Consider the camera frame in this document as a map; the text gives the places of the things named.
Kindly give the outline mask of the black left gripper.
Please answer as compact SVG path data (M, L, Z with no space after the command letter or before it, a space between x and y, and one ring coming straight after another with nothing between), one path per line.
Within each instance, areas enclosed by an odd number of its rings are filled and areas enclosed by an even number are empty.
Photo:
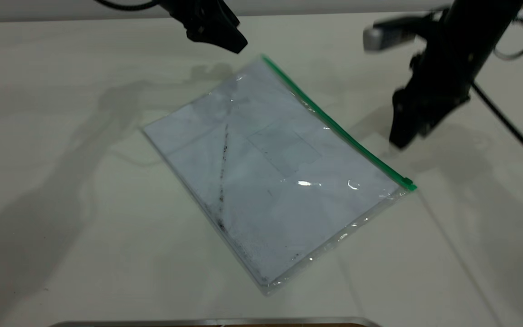
M238 30L240 21L223 0L193 0L189 7L187 37L200 43L216 44L239 54L248 41Z

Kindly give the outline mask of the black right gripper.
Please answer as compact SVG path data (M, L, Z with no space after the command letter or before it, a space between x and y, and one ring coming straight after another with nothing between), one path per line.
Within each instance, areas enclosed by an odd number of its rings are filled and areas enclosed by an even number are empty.
M469 99L473 54L459 54L437 43L427 43L413 62L409 88L394 92L394 117L389 141L397 149L425 138L448 114Z

